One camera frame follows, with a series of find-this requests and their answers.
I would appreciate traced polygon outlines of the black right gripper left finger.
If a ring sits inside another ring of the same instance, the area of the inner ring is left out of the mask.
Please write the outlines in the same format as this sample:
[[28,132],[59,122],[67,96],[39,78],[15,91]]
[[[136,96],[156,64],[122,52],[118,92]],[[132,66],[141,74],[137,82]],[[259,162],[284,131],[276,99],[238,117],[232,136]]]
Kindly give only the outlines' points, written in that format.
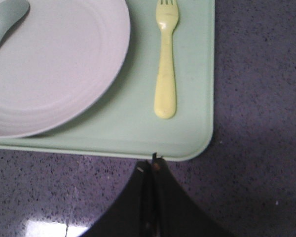
[[136,163],[125,188],[85,232],[86,237],[151,237],[153,236],[153,197],[151,166]]

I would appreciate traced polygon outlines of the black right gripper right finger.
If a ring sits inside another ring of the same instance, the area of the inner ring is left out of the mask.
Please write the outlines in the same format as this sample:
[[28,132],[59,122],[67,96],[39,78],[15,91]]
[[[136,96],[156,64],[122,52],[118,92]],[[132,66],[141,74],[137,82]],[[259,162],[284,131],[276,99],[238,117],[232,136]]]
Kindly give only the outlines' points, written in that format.
[[161,237],[234,236],[194,203],[157,153],[152,154],[151,167]]

